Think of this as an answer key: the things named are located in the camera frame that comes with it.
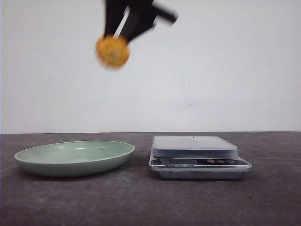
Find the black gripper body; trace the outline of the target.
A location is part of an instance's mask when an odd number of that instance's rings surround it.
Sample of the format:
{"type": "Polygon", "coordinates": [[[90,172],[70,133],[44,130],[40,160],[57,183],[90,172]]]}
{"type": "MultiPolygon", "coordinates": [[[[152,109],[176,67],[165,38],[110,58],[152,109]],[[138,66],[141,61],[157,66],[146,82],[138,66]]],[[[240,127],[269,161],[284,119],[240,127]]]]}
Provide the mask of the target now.
{"type": "Polygon", "coordinates": [[[131,8],[154,7],[157,16],[171,23],[174,23],[177,20],[177,15],[175,13],[172,13],[168,11],[166,8],[153,3],[152,0],[129,0],[128,6],[131,8]]]}

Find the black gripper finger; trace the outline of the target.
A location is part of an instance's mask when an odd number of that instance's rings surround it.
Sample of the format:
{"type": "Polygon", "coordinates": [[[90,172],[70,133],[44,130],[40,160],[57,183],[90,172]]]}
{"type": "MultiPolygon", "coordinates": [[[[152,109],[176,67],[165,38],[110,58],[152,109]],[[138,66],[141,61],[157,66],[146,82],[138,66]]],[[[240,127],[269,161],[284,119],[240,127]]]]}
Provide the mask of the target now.
{"type": "Polygon", "coordinates": [[[127,0],[105,1],[105,30],[103,37],[114,35],[117,31],[128,6],[127,0]]]}
{"type": "Polygon", "coordinates": [[[144,32],[154,27],[154,20],[157,16],[154,7],[131,8],[126,21],[118,35],[127,43],[131,42],[144,32]]]}

